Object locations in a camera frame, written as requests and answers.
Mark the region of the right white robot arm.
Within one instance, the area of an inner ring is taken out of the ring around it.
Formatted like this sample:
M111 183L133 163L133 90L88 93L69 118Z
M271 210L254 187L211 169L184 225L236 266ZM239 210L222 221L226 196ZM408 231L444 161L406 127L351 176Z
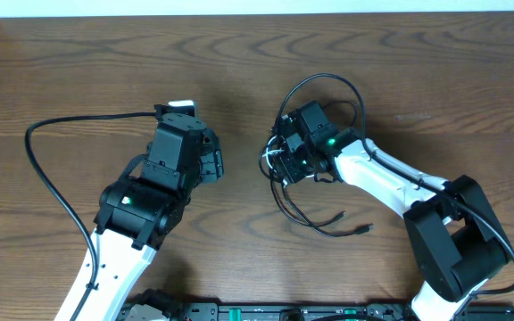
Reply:
M483 285L514 263L514 250L477 181L430 176L377 148L364 130L340 130L311 101L278 117L263 155L287 188L328 173L398 214L424 276L410 303L417 320L453 320Z

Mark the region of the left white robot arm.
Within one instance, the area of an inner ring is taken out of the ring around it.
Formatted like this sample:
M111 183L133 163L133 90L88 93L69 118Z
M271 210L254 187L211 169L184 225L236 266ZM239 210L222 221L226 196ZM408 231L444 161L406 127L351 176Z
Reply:
M181 221L191 193L223 175L219 139L191 112L161 111L147 151L135 157L101 194L91 240L98 265L84 258L56 317L113 320L151 264L165 236Z

